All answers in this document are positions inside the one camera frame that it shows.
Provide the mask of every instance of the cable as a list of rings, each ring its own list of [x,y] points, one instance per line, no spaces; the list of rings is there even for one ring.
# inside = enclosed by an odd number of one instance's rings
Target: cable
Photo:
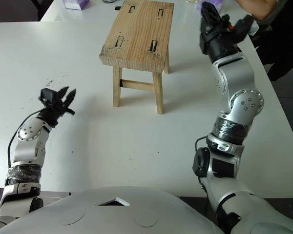
[[[205,139],[205,138],[207,138],[207,135],[206,136],[203,136],[203,137],[201,137],[201,138],[198,138],[196,141],[195,141],[195,152],[197,151],[197,143],[200,141],[200,140],[203,140],[203,139]]]
[[[117,0],[102,0],[102,2],[104,3],[113,3],[116,2]]]
[[[10,140],[9,146],[8,146],[8,166],[9,166],[9,168],[11,167],[11,155],[10,155],[10,149],[11,149],[12,142],[13,142],[15,136],[16,136],[16,133],[18,132],[18,129],[19,129],[19,128],[25,123],[26,120],[28,120],[28,118],[30,118],[30,117],[33,116],[34,114],[37,114],[37,113],[39,113],[39,112],[41,112],[41,111],[43,111],[43,110],[44,110],[44,108],[41,109],[41,110],[39,110],[39,111],[35,111],[34,113],[31,113],[29,116],[27,116],[27,117],[23,120],[23,122],[20,124],[20,126],[17,128],[17,130],[14,132],[14,134],[13,134],[11,140]]]

